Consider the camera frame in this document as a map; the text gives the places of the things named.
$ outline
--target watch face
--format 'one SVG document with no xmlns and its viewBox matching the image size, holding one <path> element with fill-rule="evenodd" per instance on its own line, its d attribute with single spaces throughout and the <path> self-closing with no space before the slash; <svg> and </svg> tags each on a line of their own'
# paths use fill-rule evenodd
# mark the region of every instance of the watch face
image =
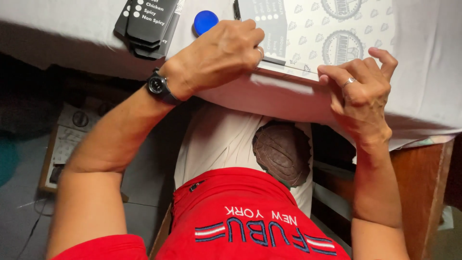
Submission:
<svg viewBox="0 0 462 260">
<path fill-rule="evenodd" d="M 149 80 L 149 90 L 151 90 L 151 92 L 155 93 L 155 94 L 159 94 L 162 92 L 162 88 L 164 86 L 164 82 L 162 79 L 160 78 L 151 78 Z"/>
</svg>

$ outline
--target white tablecloth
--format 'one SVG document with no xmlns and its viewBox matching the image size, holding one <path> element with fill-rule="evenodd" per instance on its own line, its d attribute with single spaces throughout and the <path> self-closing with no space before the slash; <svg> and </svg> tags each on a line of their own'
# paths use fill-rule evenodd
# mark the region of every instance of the white tablecloth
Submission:
<svg viewBox="0 0 462 260">
<path fill-rule="evenodd" d="M 145 79 L 161 61 L 134 58 L 114 35 L 114 24 L 125 2 L 2 1 L 0 51 L 40 68 L 58 64 Z M 400 65 L 386 106 L 387 122 L 393 129 L 391 149 L 428 136 L 462 131 L 461 9 L 459 0 L 394 1 L 393 55 Z M 186 0 L 167 58 L 194 41 L 191 25 L 202 10 L 213 11 L 220 19 L 233 17 L 232 0 Z M 199 96 L 232 109 L 318 122 L 336 129 L 330 98 L 322 87 L 254 74 Z"/>
</svg>

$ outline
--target white box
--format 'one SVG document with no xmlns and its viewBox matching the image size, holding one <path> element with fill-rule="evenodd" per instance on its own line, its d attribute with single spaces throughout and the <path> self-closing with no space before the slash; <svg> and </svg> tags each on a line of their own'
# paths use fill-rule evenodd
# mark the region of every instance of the white box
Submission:
<svg viewBox="0 0 462 260">
<path fill-rule="evenodd" d="M 265 58 L 256 70 L 301 81 L 319 81 L 317 67 L 392 52 L 392 0 L 236 0 L 241 20 L 265 31 Z"/>
</svg>

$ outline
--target leather patch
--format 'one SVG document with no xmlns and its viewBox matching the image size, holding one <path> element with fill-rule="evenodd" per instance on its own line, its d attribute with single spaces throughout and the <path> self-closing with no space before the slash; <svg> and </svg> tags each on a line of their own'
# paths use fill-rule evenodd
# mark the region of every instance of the leather patch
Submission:
<svg viewBox="0 0 462 260">
<path fill-rule="evenodd" d="M 271 121 L 255 133 L 253 152 L 263 170 L 290 189 L 310 174 L 309 140 L 294 123 Z"/>
</svg>

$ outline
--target white pants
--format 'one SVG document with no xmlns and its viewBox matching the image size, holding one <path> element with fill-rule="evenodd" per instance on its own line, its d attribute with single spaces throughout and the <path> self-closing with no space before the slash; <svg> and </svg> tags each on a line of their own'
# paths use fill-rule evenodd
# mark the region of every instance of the white pants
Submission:
<svg viewBox="0 0 462 260">
<path fill-rule="evenodd" d="M 246 167 L 262 171 L 252 151 L 255 132 L 273 118 L 231 110 L 211 103 L 194 116 L 181 145 L 175 169 L 175 186 L 202 173 L 226 167 Z M 298 207 L 308 217 L 313 193 L 313 144 L 310 123 L 296 123 L 309 138 L 310 174 L 306 182 L 291 189 Z"/>
</svg>

